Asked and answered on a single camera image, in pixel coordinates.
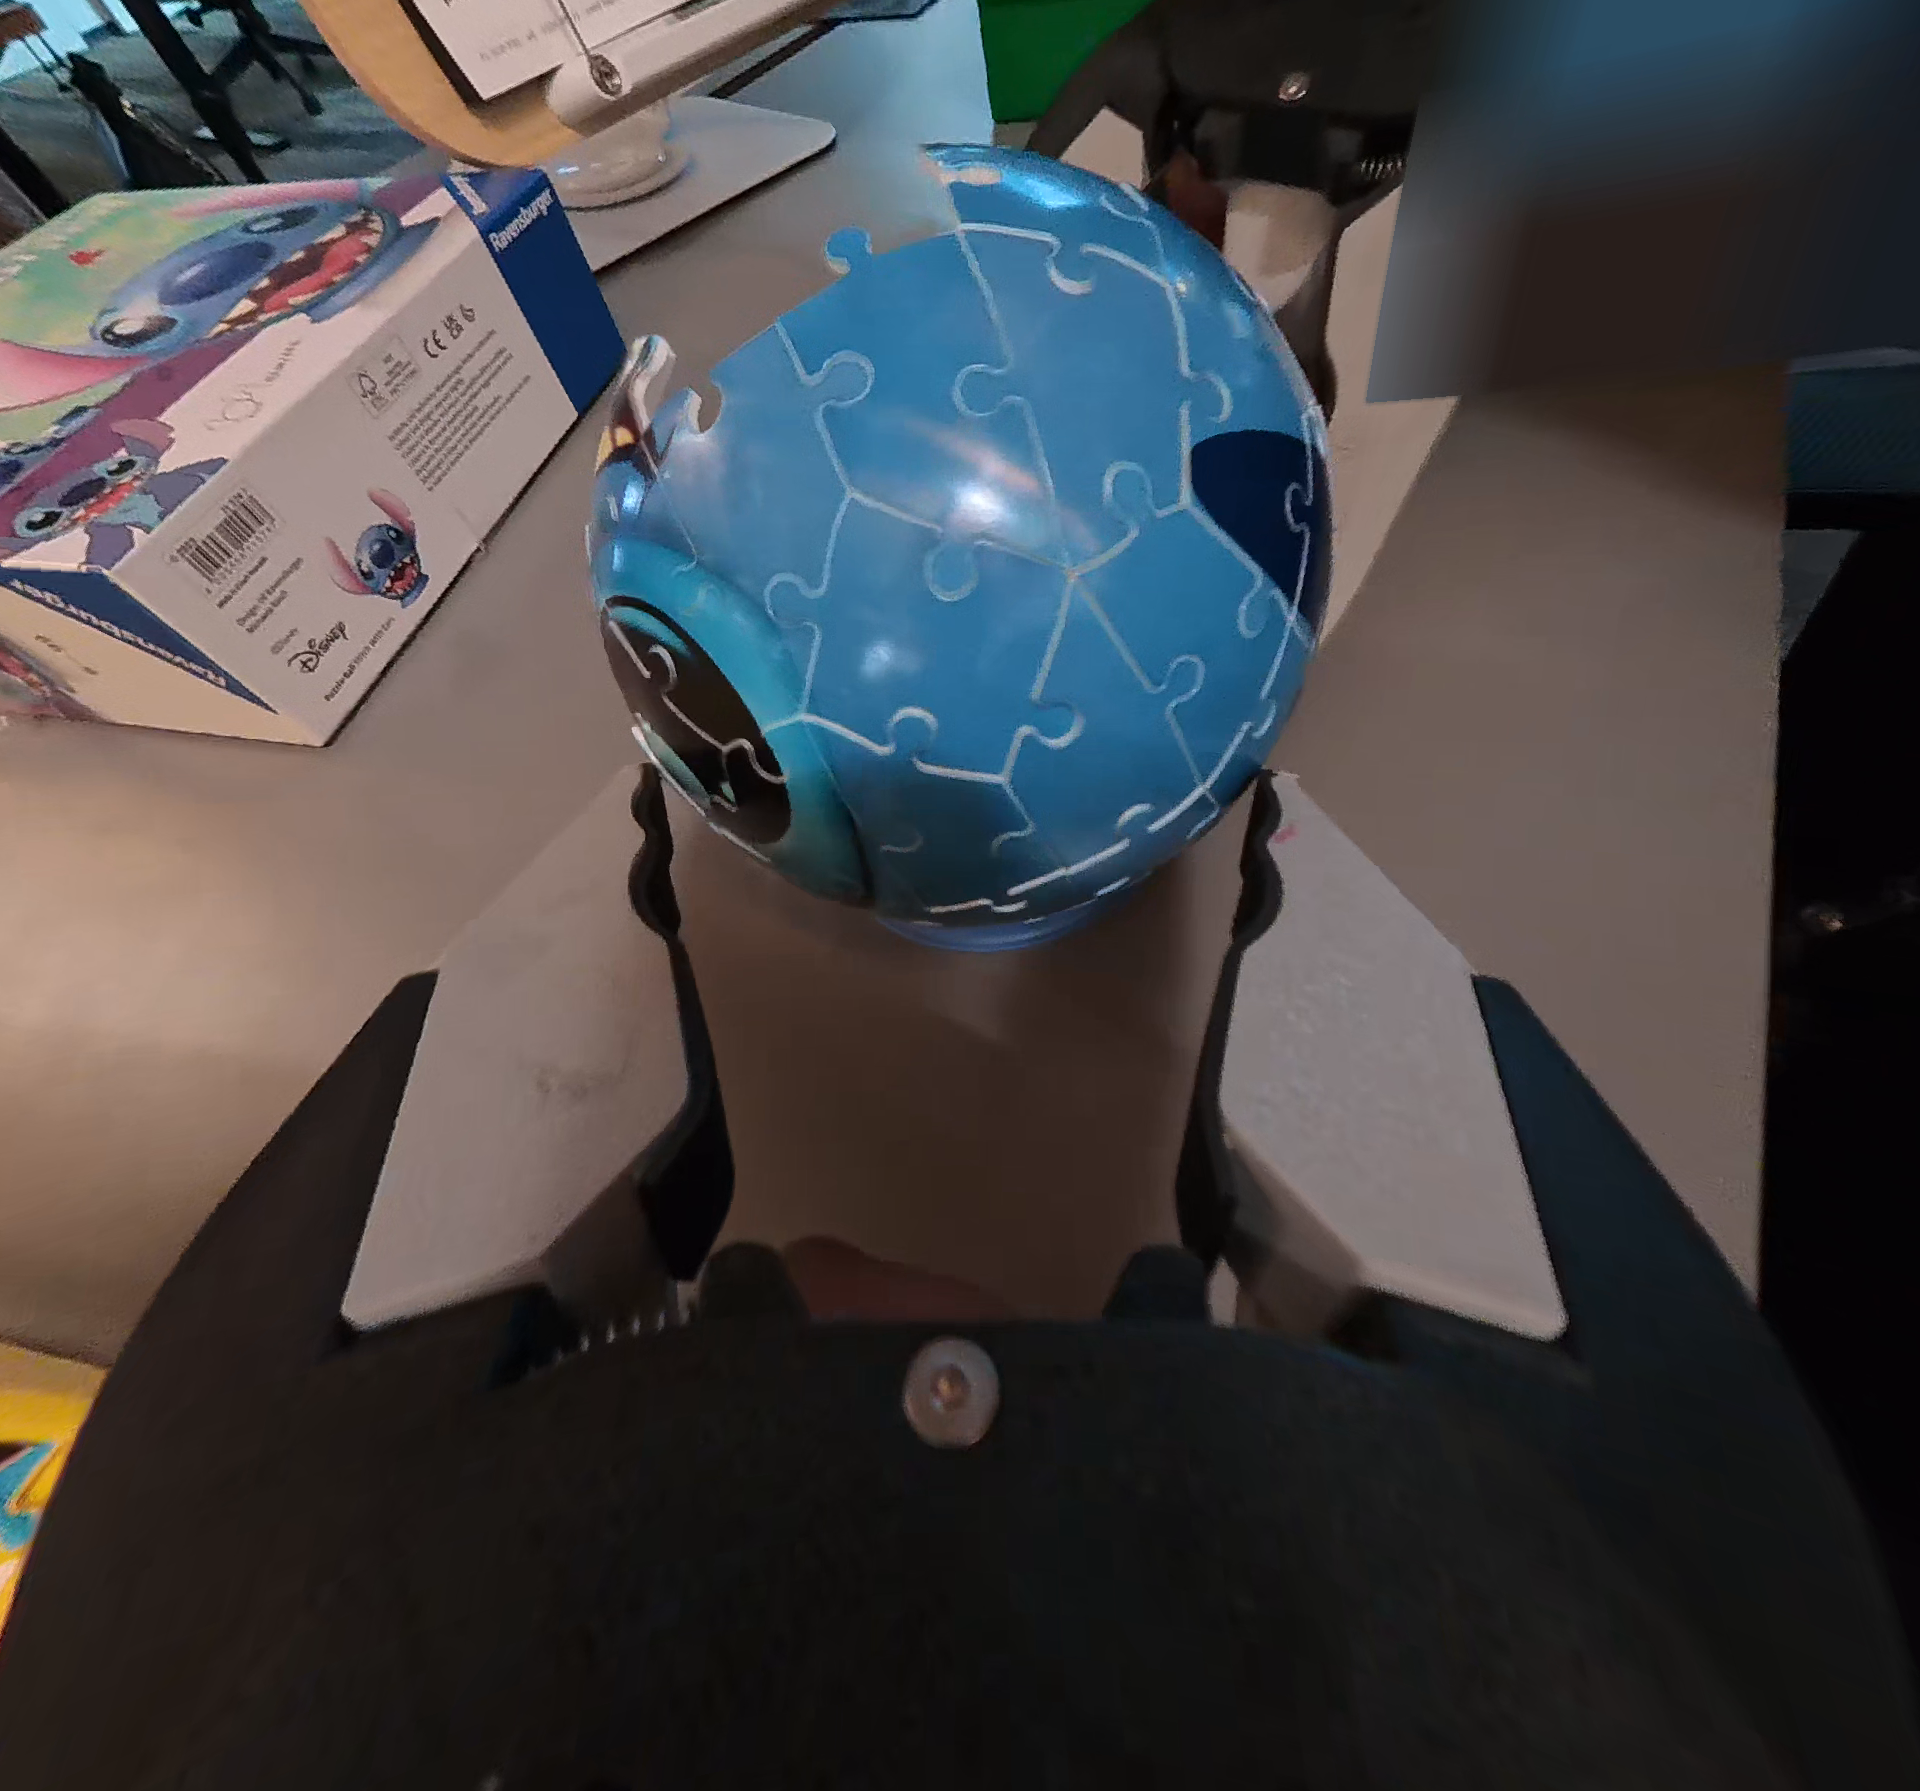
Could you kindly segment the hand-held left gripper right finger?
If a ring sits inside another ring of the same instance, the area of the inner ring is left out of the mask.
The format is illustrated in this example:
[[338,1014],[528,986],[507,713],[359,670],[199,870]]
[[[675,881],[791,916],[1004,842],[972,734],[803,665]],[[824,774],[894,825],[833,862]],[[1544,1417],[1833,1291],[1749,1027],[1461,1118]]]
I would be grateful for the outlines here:
[[1326,1337],[1374,1299],[1519,1337],[1568,1310],[1474,976],[1290,774],[1251,789],[1175,1173],[1230,1323]]

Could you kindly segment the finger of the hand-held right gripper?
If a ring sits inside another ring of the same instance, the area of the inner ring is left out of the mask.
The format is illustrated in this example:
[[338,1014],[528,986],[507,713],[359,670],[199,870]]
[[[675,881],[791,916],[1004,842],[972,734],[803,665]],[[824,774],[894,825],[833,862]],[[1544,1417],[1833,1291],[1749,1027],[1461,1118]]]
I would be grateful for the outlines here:
[[1359,393],[1369,381],[1402,192],[1402,178],[1385,178],[1340,204],[1309,192],[1292,195],[1297,272],[1277,323],[1326,422],[1340,402],[1345,363],[1357,363]]

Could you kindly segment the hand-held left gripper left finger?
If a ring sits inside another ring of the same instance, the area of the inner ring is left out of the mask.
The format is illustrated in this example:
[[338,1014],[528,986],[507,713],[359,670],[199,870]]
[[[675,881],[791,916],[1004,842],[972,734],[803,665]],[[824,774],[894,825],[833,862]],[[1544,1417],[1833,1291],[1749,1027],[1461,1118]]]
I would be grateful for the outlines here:
[[450,945],[343,1310],[398,1327],[523,1288],[676,1323],[733,1143],[661,771],[613,784]]

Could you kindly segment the blue puzzle ball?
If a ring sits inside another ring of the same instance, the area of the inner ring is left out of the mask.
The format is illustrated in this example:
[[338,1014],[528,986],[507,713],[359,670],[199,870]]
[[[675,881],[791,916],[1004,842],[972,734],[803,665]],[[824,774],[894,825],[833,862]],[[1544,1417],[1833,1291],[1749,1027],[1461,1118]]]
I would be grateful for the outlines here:
[[638,338],[588,560],[632,734],[758,869],[875,914],[1257,781],[1325,625],[1326,425],[1272,312],[1145,192],[929,146],[930,232],[680,389]]

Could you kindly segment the white blue puzzle box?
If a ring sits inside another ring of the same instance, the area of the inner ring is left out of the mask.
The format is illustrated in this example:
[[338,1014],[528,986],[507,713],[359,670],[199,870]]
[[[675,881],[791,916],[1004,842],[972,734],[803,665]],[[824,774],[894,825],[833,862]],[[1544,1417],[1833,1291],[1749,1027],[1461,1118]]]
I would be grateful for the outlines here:
[[5,721],[325,746],[621,361],[544,171],[85,197],[2,255]]

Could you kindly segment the white stand base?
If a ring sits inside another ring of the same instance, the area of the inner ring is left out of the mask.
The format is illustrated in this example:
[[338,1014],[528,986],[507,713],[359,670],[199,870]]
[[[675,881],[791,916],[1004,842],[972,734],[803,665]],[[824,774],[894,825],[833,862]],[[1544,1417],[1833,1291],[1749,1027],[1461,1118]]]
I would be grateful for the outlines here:
[[540,171],[588,265],[611,269],[830,154],[833,123],[712,93],[624,97]]

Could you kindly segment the yellow plastic bin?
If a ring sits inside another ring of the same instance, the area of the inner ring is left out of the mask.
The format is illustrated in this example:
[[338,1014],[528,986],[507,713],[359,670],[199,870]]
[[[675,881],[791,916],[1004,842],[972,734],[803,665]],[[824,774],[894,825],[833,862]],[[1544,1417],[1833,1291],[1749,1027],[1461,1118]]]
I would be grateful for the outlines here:
[[2,1621],[106,1370],[2,1340]]

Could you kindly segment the instruction sheet on stand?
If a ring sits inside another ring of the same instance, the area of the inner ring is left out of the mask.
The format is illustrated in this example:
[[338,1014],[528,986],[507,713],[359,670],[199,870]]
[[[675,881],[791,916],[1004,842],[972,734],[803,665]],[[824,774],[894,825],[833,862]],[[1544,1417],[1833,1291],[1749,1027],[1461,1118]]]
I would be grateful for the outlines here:
[[847,0],[708,0],[493,101],[458,91],[402,0],[300,2],[353,80],[423,144],[465,162],[532,166],[618,99],[675,95]]

